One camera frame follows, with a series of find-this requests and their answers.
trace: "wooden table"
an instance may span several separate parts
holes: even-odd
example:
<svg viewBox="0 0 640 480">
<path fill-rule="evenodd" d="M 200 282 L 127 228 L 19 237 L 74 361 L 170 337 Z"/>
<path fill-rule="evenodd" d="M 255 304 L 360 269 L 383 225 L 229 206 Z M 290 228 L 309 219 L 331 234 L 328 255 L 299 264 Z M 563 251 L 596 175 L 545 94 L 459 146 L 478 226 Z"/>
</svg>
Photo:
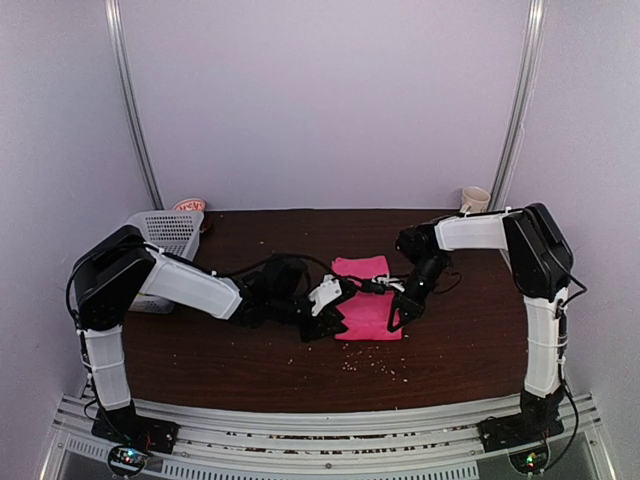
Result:
<svg viewBox="0 0 640 480">
<path fill-rule="evenodd" d="M 386 255 L 392 273 L 411 265 L 398 231 L 447 214 L 418 210 L 294 210 L 215 214 L 196 261 L 218 271 L 272 252 Z M 126 365 L 136 398 L 252 412 L 348 412 L 465 402 L 518 393 L 526 372 L 522 297 L 495 251 L 452 255 L 462 273 L 431 296 L 424 318 L 397 342 L 303 344 L 294 327 L 235 327 L 183 306 L 171 315 L 130 314 Z M 312 270 L 314 280 L 321 273 Z"/>
</svg>

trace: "white plastic basket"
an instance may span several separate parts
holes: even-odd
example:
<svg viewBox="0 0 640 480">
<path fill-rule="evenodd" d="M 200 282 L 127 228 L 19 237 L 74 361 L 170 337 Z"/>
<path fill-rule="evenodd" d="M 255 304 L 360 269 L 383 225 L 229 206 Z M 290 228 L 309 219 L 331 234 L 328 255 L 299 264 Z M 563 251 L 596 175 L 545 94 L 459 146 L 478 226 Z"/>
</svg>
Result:
<svg viewBox="0 0 640 480">
<path fill-rule="evenodd" d="M 140 230 L 144 239 L 167 252 L 193 260 L 200 246 L 202 212 L 155 210 L 131 216 L 127 224 Z M 153 295 L 138 294 L 129 307 L 132 312 L 171 313 L 173 302 Z"/>
</svg>

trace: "white enclosure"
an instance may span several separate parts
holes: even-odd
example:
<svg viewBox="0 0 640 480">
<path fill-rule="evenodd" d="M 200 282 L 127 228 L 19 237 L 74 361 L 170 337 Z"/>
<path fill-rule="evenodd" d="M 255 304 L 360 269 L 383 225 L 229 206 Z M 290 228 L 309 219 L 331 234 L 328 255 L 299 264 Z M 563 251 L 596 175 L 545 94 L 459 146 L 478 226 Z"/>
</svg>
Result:
<svg viewBox="0 0 640 480">
<path fill-rule="evenodd" d="M 63 301 L 72 264 L 151 201 L 103 0 L 0 10 L 0 460 L 23 480 L 85 378 Z M 121 13 L 167 208 L 455 208 L 461 187 L 494 181 L 529 2 L 134 0 Z M 507 197 L 549 207 L 591 287 L 570 308 L 568 371 L 593 391 L 625 480 L 640 471 L 638 18 L 637 1 L 550 2 Z"/>
<path fill-rule="evenodd" d="M 123 2 L 166 206 L 454 207 L 493 182 L 527 2 Z"/>
<path fill-rule="evenodd" d="M 73 262 L 150 208 L 96 1 L 0 1 L 0 477 L 32 480 L 85 378 Z"/>
</svg>

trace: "pink sponge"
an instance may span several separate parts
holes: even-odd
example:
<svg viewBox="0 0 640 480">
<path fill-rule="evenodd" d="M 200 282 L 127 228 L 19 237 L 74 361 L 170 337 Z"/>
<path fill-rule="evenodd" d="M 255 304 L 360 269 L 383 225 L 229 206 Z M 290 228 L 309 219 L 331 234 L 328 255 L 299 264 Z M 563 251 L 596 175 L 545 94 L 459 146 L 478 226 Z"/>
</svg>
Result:
<svg viewBox="0 0 640 480">
<path fill-rule="evenodd" d="M 331 265 L 338 275 L 354 275 L 360 278 L 374 278 L 388 275 L 389 265 L 384 256 L 349 260 L 336 258 Z M 393 293 L 384 295 L 358 292 L 355 297 L 338 305 L 338 310 L 345 317 L 343 323 L 349 329 L 335 336 L 336 340 L 401 340 L 402 329 L 396 332 L 387 330 L 389 312 Z"/>
</svg>

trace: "mug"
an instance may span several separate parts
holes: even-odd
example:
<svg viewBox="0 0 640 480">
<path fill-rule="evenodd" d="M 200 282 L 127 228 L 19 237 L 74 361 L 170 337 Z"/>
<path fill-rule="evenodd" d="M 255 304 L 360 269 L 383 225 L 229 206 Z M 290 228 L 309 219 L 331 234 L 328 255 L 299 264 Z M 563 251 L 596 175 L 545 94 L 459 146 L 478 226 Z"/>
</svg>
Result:
<svg viewBox="0 0 640 480">
<path fill-rule="evenodd" d="M 460 213 L 482 213 L 487 211 L 491 194 L 480 187 L 462 189 Z"/>
</svg>

